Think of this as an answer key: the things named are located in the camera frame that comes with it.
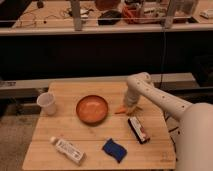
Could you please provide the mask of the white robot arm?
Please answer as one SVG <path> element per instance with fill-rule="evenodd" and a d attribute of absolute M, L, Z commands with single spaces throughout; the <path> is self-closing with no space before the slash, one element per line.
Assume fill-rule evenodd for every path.
<path fill-rule="evenodd" d="M 127 108 L 144 96 L 179 122 L 175 171 L 213 171 L 213 105 L 191 103 L 156 88 L 146 73 L 127 77 Z"/>

